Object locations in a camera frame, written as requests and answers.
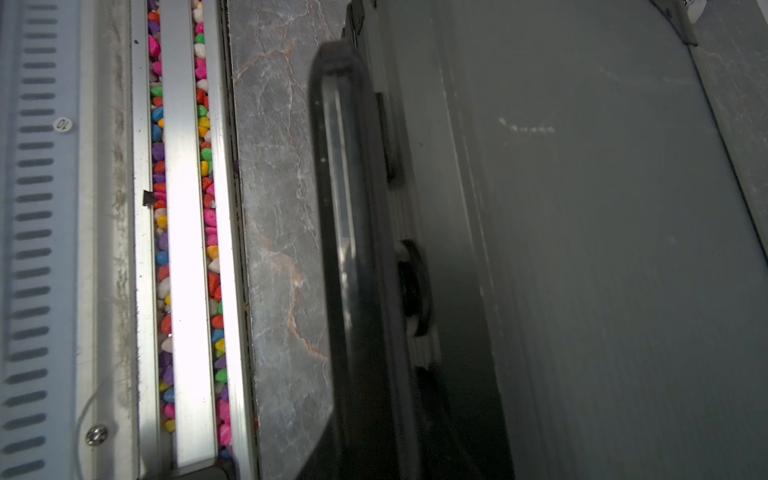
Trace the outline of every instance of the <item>marble surface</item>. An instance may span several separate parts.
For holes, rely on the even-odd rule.
[[[306,86],[342,0],[229,0],[262,478],[295,478],[333,408]]]

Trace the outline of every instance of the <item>pink pebble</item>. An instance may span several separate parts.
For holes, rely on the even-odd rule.
[[[222,423],[219,426],[219,443],[223,447],[227,447],[232,443],[232,428],[229,423]]]
[[[219,401],[216,404],[216,410],[219,413],[219,420],[223,421],[224,423],[232,423],[230,421],[230,403],[229,402],[219,399]]]
[[[203,210],[203,220],[211,227],[216,226],[216,211],[211,209]]]
[[[149,37],[149,56],[157,57],[160,54],[160,44],[153,36]]]

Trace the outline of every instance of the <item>orange pebble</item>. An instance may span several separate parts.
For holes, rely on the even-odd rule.
[[[220,284],[221,284],[221,279],[219,278],[219,275],[215,272],[208,272],[208,294],[215,295],[216,289],[219,287]]]
[[[168,313],[163,321],[160,322],[160,331],[166,335],[170,335],[170,313]]]
[[[168,275],[170,275],[170,269],[168,268],[168,265],[161,266],[157,269],[157,282],[159,283],[167,279]]]

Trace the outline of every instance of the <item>vent grille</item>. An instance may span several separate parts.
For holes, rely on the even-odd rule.
[[[60,478],[73,471],[80,9],[64,0],[0,5],[0,95],[13,113],[0,120],[0,478]],[[55,132],[56,117],[75,129]]]

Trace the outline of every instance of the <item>metal channel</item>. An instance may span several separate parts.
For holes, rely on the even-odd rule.
[[[219,237],[221,302],[224,316],[224,342],[227,350],[227,383],[232,419],[232,453],[239,480],[257,477],[253,395],[250,382],[248,335],[243,301],[240,265],[240,234],[235,208],[233,156],[229,116],[227,115],[227,76],[224,64],[225,41],[223,12],[219,0],[209,0],[203,8],[206,26],[206,64],[211,150],[216,181],[216,223]]]
[[[217,456],[189,0],[164,0],[163,108],[176,465]]]
[[[131,5],[131,80],[134,140],[134,265],[138,362],[138,435],[141,477],[160,475],[170,467],[163,446],[157,366],[157,302],[154,282],[154,221],[144,192],[152,191],[147,3]]]

